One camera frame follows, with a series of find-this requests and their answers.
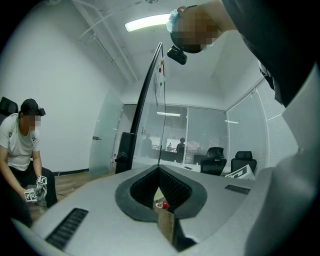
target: glass wall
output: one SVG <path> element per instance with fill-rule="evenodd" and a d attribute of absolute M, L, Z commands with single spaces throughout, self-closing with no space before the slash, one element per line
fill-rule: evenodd
<path fill-rule="evenodd" d="M 156 165 L 159 161 L 166 112 L 162 60 L 160 53 L 155 60 L 138 124 L 132 169 Z"/>
<path fill-rule="evenodd" d="M 229 158 L 238 151 L 251 151 L 257 161 L 255 175 L 267 164 L 267 128 L 263 108 L 256 90 L 227 112 L 229 130 Z"/>
<path fill-rule="evenodd" d="M 257 161 L 254 175 L 298 150 L 297 142 L 282 117 L 285 107 L 275 100 L 275 92 L 263 79 L 245 98 L 227 111 L 229 158 L 238 151 L 251 151 Z"/>
<path fill-rule="evenodd" d="M 268 130 L 268 158 L 267 167 L 276 166 L 280 160 L 298 151 L 298 145 L 289 126 L 282 117 L 286 108 L 278 103 L 275 92 L 268 82 L 263 80 L 256 88 L 265 113 L 265 122 Z"/>
<path fill-rule="evenodd" d="M 164 161 L 182 163 L 187 136 L 186 106 L 165 106 L 165 122 L 162 139 L 161 157 Z"/>
<path fill-rule="evenodd" d="M 228 157 L 228 130 L 225 111 L 189 107 L 185 163 L 198 164 L 212 147 L 223 148 Z"/>
<path fill-rule="evenodd" d="M 91 177 L 111 171 L 113 150 L 122 108 L 122 101 L 110 89 L 102 104 L 92 137 L 89 162 L 89 175 Z"/>

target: glass partition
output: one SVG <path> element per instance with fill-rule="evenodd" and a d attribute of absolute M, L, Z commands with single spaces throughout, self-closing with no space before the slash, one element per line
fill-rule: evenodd
<path fill-rule="evenodd" d="M 251 151 L 257 161 L 254 175 L 266 168 L 267 127 L 259 95 L 253 90 L 242 101 L 227 112 L 229 127 L 228 165 L 238 151 Z"/>
<path fill-rule="evenodd" d="M 102 104 L 92 137 L 89 162 L 91 177 L 112 169 L 113 149 L 122 108 L 122 101 L 110 89 Z"/>
<path fill-rule="evenodd" d="M 160 164 L 182 163 L 187 136 L 186 106 L 166 106 Z"/>
<path fill-rule="evenodd" d="M 132 169 L 158 164 L 166 118 L 165 104 L 164 62 L 162 44 L 159 44 L 144 81 L 131 128 L 131 133 L 136 134 Z"/>
<path fill-rule="evenodd" d="M 228 129 L 225 111 L 189 107 L 185 163 L 200 165 L 212 147 L 223 148 L 228 157 Z"/>

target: black vent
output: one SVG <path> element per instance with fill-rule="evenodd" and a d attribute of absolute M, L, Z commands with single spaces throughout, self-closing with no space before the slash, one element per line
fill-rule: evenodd
<path fill-rule="evenodd" d="M 231 191 L 234 191 L 234 192 L 238 192 L 238 193 L 241 193 L 241 194 L 245 194 L 245 195 L 248 195 L 249 192 L 250 192 L 250 188 L 246 188 L 246 187 L 242 187 L 242 186 L 235 186 L 235 185 L 228 185 L 225 187 L 226 190 L 231 190 Z"/>
<path fill-rule="evenodd" d="M 62 250 L 74 235 L 87 214 L 88 211 L 85 209 L 74 208 L 46 238 L 46 241 Z"/>

